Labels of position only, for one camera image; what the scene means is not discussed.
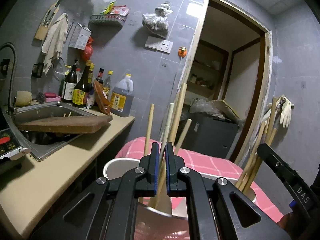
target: beige countertop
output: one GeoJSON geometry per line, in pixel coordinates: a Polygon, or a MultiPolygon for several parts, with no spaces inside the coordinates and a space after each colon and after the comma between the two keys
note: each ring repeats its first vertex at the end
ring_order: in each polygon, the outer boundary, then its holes
{"type": "Polygon", "coordinates": [[[113,115],[107,128],[80,136],[42,162],[27,155],[21,170],[0,175],[0,220],[11,234],[27,239],[51,205],[133,120],[113,115]]]}

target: kitchen sink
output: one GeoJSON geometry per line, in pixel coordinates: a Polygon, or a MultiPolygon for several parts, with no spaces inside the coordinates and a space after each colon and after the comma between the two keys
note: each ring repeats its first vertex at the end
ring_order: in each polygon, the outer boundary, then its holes
{"type": "Polygon", "coordinates": [[[6,113],[4,113],[4,116],[21,145],[31,149],[31,155],[37,161],[42,161],[72,140],[78,138],[81,134],[57,136],[55,133],[49,132],[23,131],[19,130],[15,124],[48,117],[64,116],[64,114],[68,116],[70,113],[71,116],[94,115],[69,104],[56,101],[21,107],[18,108],[17,113],[12,117],[8,116],[6,113]]]}

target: cutting board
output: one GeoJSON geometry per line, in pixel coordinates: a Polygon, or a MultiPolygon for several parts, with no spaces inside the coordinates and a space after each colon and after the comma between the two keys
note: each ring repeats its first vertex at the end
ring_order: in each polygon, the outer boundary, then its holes
{"type": "Polygon", "coordinates": [[[70,116],[49,117],[26,123],[18,123],[17,127],[24,131],[53,133],[95,133],[112,120],[106,116],[70,116]]]}

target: towel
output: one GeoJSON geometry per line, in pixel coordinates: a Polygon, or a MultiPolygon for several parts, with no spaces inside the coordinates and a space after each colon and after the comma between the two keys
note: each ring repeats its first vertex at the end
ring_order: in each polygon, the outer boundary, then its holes
{"type": "Polygon", "coordinates": [[[42,45],[42,52],[46,54],[44,58],[43,72],[47,72],[52,65],[52,60],[59,59],[67,38],[68,14],[63,13],[50,27],[47,37],[42,45]]]}

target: silver screw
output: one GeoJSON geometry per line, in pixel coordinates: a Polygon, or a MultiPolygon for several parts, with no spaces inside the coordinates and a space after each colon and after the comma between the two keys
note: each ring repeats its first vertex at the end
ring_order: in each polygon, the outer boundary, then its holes
{"type": "Polygon", "coordinates": [[[134,172],[135,172],[135,173],[144,173],[144,168],[142,168],[142,167],[137,167],[137,168],[134,169],[134,172]]]}
{"type": "Polygon", "coordinates": [[[228,181],[225,178],[219,178],[218,179],[218,183],[220,185],[226,185],[228,183],[228,181]]]}
{"type": "Polygon", "coordinates": [[[188,174],[188,173],[190,172],[190,169],[187,168],[187,167],[182,167],[182,168],[180,169],[180,172],[183,173],[183,174],[188,174]]]}
{"type": "Polygon", "coordinates": [[[96,182],[99,184],[99,185],[103,185],[107,182],[107,178],[105,177],[100,177],[100,178],[97,178],[96,182]]]}

